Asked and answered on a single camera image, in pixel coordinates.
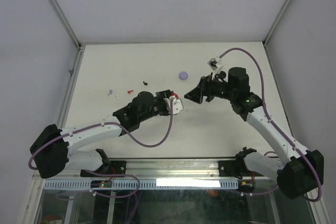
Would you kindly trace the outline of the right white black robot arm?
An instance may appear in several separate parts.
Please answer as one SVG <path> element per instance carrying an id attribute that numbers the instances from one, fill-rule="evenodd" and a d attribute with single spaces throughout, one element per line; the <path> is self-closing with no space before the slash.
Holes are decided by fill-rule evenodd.
<path id="1" fill-rule="evenodd" d="M 266 113 L 263 100 L 251 92 L 245 68 L 233 67 L 228 73 L 203 76 L 184 98 L 197 104 L 211 102 L 214 98 L 228 100 L 233 111 L 252 126 L 278 156 L 270 158 L 253 148 L 244 148 L 236 154 L 235 177 L 257 172 L 276 182 L 289 199 L 317 189 L 316 200 L 320 200 L 324 179 L 323 155 L 318 150 L 310 151 L 277 126 L 272 116 Z"/>

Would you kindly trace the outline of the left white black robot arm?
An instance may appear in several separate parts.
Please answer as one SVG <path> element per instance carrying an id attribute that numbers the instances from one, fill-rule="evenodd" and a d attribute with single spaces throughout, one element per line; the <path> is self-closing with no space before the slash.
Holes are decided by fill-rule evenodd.
<path id="1" fill-rule="evenodd" d="M 142 91 L 125 107 L 95 123 L 62 129 L 55 124 L 49 125 L 30 147 L 28 167 L 38 171 L 41 178 L 52 178 L 65 170 L 89 170 L 104 176 L 111 166 L 104 150 L 97 148 L 84 151 L 83 147 L 124 135 L 142 147 L 158 147 L 168 138 L 172 122 L 169 123 L 164 138 L 156 144 L 145 144 L 136 139 L 132 132 L 148 119 L 169 116 L 172 120 L 182 110 L 181 99 L 171 90 L 156 94 Z"/>

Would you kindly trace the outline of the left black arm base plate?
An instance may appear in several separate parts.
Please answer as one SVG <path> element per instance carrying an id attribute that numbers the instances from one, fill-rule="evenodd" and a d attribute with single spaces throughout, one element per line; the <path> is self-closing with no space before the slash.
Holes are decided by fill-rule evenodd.
<path id="1" fill-rule="evenodd" d="M 94 173 L 107 176 L 108 174 L 125 174 L 127 169 L 127 162 L 125 160 L 110 160 L 109 164 L 103 164 L 102 167 L 94 171 Z"/>

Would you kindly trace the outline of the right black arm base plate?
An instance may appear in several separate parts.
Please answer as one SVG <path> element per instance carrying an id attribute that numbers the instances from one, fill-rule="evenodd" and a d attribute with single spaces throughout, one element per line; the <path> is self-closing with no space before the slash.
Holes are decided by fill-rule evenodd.
<path id="1" fill-rule="evenodd" d="M 217 163 L 220 177 L 243 179 L 244 177 L 252 177 L 253 174 L 256 177 L 263 177 L 262 174 L 248 170 L 244 164 L 240 164 L 236 160 L 220 160 Z"/>

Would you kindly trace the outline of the aluminium mounting rail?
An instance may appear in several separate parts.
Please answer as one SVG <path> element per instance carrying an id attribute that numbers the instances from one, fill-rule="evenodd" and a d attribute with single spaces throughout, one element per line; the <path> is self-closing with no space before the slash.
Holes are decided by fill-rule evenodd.
<path id="1" fill-rule="evenodd" d="M 229 158 L 117 158 L 110 160 L 125 160 L 127 169 L 125 174 L 133 175 L 139 179 L 156 178 L 220 178 L 218 161 L 235 160 Z"/>

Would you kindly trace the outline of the purple earbud charging case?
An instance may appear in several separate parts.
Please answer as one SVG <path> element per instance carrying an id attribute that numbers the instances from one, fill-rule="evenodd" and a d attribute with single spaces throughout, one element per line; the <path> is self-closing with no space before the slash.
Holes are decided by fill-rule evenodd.
<path id="1" fill-rule="evenodd" d="M 186 71 L 181 71 L 179 74 L 180 80 L 187 80 L 188 79 L 188 73 Z"/>

